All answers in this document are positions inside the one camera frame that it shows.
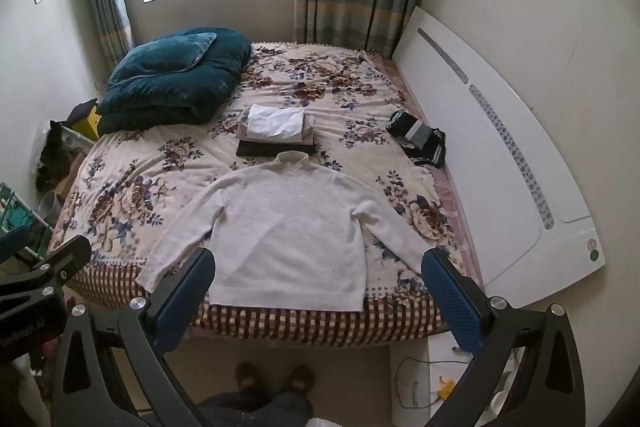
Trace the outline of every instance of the folded white shirt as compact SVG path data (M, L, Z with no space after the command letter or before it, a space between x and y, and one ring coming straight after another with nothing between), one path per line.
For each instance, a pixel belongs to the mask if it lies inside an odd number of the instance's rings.
M322 418L312 418L306 423L305 427L340 427L337 423L324 420Z
M302 107L264 107L254 104L249 111L246 135L253 140L273 143L299 143L302 141Z

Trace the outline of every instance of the sweater collar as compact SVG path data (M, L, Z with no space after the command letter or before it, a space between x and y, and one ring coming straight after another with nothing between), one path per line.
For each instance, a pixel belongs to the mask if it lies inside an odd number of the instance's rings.
M275 161L279 163L306 164L309 162L309 155L300 151L286 151L278 154Z

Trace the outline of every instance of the floral bedspread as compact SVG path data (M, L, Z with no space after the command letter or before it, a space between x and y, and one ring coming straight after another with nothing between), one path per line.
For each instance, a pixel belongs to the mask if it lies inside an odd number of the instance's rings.
M188 201L229 171L270 158L238 157L234 132L254 103L302 106L316 118L312 160L380 190L433 246L465 272L447 213L426 168L414 166L385 123L404 98L363 52L298 44L254 44L231 100L207 125L157 126L103 137L82 165L50 248L82 234L92 261L72 281L109 308L144 295L134 279L165 227ZM423 337L442 320L421 279L363 231L367 290L362 313L241 309L204 301L194 325L219 335L335 346Z

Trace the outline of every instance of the folded black clothing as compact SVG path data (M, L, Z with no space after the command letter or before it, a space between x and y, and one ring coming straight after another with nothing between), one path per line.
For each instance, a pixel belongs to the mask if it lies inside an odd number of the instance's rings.
M236 156L277 156L281 152L300 151L311 156L316 153L316 145L302 143L266 143L240 140Z
M431 128L404 110L397 110L386 124L386 130L412 159L414 164L430 164L440 169L444 165L446 135Z

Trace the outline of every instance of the dark teal pillow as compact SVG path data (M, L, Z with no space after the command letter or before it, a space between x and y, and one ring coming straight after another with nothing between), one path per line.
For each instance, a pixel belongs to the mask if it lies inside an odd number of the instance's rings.
M202 57L186 71L142 75L111 84L98 104L98 134L144 130L156 125L203 124L225 103L251 56L251 43L228 28L192 28L168 38L216 34Z
M133 48L111 73L107 89L142 76L189 71L216 39L215 33L169 36Z

